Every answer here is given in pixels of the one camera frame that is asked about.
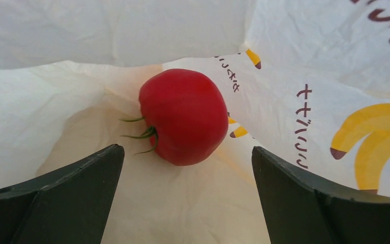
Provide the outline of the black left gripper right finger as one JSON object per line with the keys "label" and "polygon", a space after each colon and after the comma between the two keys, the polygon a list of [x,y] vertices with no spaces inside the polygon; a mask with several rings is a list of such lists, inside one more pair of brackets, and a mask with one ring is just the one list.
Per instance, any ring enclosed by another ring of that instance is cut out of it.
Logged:
{"label": "black left gripper right finger", "polygon": [[271,243],[390,243],[390,197],[337,184],[260,146],[251,161]]}

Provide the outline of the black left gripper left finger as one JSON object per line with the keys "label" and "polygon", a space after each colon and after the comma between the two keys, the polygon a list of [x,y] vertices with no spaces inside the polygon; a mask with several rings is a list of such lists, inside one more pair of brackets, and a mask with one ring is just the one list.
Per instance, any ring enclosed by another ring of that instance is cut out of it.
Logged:
{"label": "black left gripper left finger", "polygon": [[112,144],[0,189],[0,243],[100,243],[124,160]]}

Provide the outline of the orange plastic bag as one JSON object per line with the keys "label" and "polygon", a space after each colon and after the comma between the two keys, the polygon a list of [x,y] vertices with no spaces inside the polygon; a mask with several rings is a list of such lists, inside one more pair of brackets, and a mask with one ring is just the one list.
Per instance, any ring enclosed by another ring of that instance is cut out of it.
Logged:
{"label": "orange plastic bag", "polygon": [[0,243],[390,243],[390,1],[0,1]]}

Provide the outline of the red fake tomato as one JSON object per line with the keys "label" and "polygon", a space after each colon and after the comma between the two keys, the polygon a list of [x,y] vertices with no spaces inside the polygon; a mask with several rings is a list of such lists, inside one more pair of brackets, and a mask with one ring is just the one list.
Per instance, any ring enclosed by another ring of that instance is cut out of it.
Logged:
{"label": "red fake tomato", "polygon": [[148,138],[162,159],[189,166],[207,159],[228,132],[228,111],[222,94],[206,75],[168,69],[148,79],[138,100]]}

